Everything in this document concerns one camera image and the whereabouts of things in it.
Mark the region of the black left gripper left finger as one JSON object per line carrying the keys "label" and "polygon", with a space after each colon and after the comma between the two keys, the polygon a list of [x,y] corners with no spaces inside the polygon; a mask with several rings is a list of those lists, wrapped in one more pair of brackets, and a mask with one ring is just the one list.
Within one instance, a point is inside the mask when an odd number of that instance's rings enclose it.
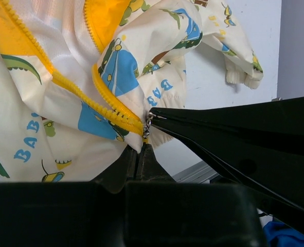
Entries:
{"label": "black left gripper left finger", "polygon": [[125,246],[124,185],[137,153],[90,182],[0,183],[0,246]]}

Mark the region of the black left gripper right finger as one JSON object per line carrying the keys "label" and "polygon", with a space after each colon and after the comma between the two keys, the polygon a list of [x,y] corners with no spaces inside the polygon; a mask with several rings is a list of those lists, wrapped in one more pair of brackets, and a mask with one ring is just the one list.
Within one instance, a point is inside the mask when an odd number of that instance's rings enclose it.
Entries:
{"label": "black left gripper right finger", "polygon": [[266,246],[248,190],[235,184],[159,180],[162,166],[145,144],[125,186],[126,246]]}

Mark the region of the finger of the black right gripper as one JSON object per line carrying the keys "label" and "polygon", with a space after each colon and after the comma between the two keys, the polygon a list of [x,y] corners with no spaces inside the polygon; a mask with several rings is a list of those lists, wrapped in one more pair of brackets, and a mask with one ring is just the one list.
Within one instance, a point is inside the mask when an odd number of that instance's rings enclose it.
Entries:
{"label": "finger of the black right gripper", "polygon": [[178,139],[236,140],[304,156],[304,97],[209,110],[151,108],[151,125]]}
{"label": "finger of the black right gripper", "polygon": [[304,234],[304,156],[224,138],[215,145],[178,140],[221,176],[249,187],[261,210]]}

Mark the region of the cream dinosaur print baby jacket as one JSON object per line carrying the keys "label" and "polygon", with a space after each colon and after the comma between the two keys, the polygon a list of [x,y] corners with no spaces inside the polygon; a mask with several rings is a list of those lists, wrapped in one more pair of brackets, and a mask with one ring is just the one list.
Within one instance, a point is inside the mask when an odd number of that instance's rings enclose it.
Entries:
{"label": "cream dinosaur print baby jacket", "polygon": [[185,106],[185,54],[205,43],[226,81],[262,67],[225,1],[0,1],[0,182],[90,181],[126,146],[170,136],[153,107]]}

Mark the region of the blue cloth under table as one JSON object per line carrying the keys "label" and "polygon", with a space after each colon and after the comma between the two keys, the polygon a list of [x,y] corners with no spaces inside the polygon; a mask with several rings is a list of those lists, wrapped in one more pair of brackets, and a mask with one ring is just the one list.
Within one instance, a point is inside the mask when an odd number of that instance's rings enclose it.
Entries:
{"label": "blue cloth under table", "polygon": [[282,222],[270,221],[263,231],[271,247],[304,247],[304,235]]}

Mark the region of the aluminium front table rail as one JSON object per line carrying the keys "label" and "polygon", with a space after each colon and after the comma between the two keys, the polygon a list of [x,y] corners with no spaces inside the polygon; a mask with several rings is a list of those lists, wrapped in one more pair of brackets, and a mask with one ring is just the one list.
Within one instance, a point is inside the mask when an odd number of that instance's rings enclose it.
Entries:
{"label": "aluminium front table rail", "polygon": [[218,177],[219,174],[211,166],[204,161],[201,161],[175,174],[173,179],[177,183],[209,184]]}

